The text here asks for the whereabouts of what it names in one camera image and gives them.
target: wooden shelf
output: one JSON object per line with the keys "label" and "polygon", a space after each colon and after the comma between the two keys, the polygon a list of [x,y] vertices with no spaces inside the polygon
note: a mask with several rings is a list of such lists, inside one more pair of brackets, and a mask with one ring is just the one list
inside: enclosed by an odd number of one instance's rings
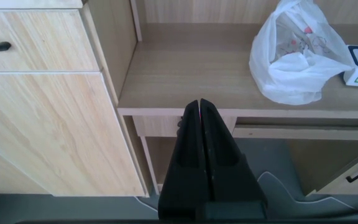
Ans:
{"label": "wooden shelf", "polygon": [[[358,25],[334,28],[347,44],[358,44]],[[148,24],[137,44],[118,110],[123,115],[182,115],[205,98],[222,116],[358,119],[358,87],[340,76],[323,98],[302,106],[274,103],[257,88],[249,70],[255,24]]]}

